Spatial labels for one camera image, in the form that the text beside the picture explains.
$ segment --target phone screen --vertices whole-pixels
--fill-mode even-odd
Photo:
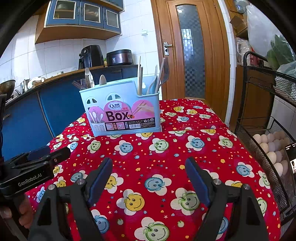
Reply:
[[[292,167],[292,171],[296,173],[296,142],[285,147],[286,153]]]

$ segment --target human hand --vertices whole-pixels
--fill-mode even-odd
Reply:
[[[25,199],[19,206],[19,211],[22,214],[19,218],[19,222],[22,226],[28,229],[33,222],[33,209],[26,194]],[[12,217],[11,210],[8,207],[0,207],[0,215],[3,219]]]

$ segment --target cabinet handle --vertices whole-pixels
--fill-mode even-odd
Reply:
[[[7,114],[5,116],[3,116],[2,121],[4,121],[7,117],[9,117],[11,114]]]

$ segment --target table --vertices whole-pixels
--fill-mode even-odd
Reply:
[[[185,172],[192,156],[213,179],[227,185],[251,186],[264,215],[270,240],[280,238],[280,218],[269,182],[258,162],[219,117],[199,100],[160,102],[162,132],[93,137],[83,114],[48,145],[67,146],[69,159],[54,170],[54,178],[27,194],[34,210],[50,184],[71,185],[86,178],[104,157],[113,171],[100,200],[91,208],[107,241],[192,240],[207,208],[199,203]],[[79,233],[68,205],[74,240]],[[217,240],[223,241],[232,204],[226,206]]]

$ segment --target light blue plastic utensil holder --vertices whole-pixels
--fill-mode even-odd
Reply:
[[[143,87],[142,94],[139,96],[137,94],[137,78],[129,78],[123,80],[116,80],[108,82],[105,85],[96,85],[93,88],[81,90],[80,95],[86,111],[87,118],[89,120],[91,129],[94,136],[101,135],[119,135],[119,134],[134,134],[143,132],[160,132],[160,109],[159,109],[159,92],[152,93],[155,91],[156,81],[149,91],[152,94],[146,94],[149,85],[155,79],[155,76],[143,77]],[[147,100],[152,103],[154,108],[155,116],[155,127],[140,128],[140,129],[123,129],[123,130],[111,130],[107,131],[107,126],[104,122],[98,122],[94,120],[89,114],[89,109],[91,107],[100,107],[104,110],[104,107],[109,102],[124,102],[131,109],[133,104],[139,100]]]

